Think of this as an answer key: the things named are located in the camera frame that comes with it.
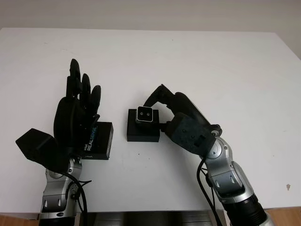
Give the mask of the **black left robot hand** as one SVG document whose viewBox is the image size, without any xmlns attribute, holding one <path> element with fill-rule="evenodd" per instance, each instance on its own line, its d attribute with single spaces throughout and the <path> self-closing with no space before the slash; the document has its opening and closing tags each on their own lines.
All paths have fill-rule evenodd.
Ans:
<svg viewBox="0 0 301 226">
<path fill-rule="evenodd" d="M 58 103 L 54 120 L 55 140 L 68 154 L 84 155 L 84 146 L 100 117 L 100 100 L 101 86 L 92 88 L 89 76 L 80 73 L 79 63 L 73 58 L 67 77 L 66 95 Z"/>
</svg>

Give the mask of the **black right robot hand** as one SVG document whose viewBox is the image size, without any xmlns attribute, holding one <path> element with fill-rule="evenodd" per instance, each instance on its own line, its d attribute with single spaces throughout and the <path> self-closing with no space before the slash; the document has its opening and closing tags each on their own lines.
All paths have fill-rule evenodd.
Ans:
<svg viewBox="0 0 301 226">
<path fill-rule="evenodd" d="M 207 128 L 213 135 L 220 137 L 222 129 L 218 124 L 211 124 L 200 110 L 181 92 L 172 93 L 166 86 L 161 84 L 147 98 L 145 107 L 152 107 L 157 102 L 165 104 L 174 115 L 183 113 L 198 121 L 203 127 Z"/>
</svg>

